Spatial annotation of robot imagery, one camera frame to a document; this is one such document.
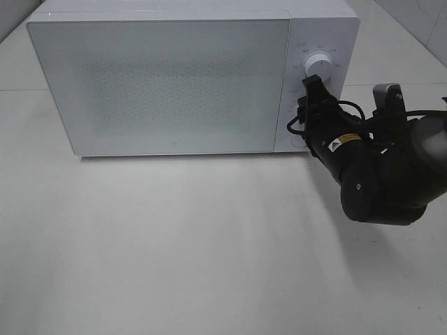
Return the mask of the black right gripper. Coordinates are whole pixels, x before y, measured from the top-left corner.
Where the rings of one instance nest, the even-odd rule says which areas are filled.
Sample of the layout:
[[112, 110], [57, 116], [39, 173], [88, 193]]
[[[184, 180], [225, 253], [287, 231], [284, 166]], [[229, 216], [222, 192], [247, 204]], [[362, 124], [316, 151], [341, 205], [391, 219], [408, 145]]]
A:
[[367, 134], [360, 130], [365, 113], [355, 103], [337, 100], [318, 75], [302, 80], [305, 97], [297, 116], [305, 126], [305, 142], [331, 174], [374, 174]]

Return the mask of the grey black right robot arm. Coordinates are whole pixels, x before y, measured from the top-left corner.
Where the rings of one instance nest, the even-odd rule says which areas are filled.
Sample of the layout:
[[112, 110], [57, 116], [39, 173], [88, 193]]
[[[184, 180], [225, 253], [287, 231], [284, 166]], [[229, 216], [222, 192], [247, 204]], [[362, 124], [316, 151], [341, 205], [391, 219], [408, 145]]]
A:
[[408, 111], [400, 85], [389, 83], [374, 86], [371, 117], [350, 114], [319, 76], [302, 83], [305, 96], [287, 129], [339, 184], [350, 220], [409, 225], [446, 192], [444, 111]]

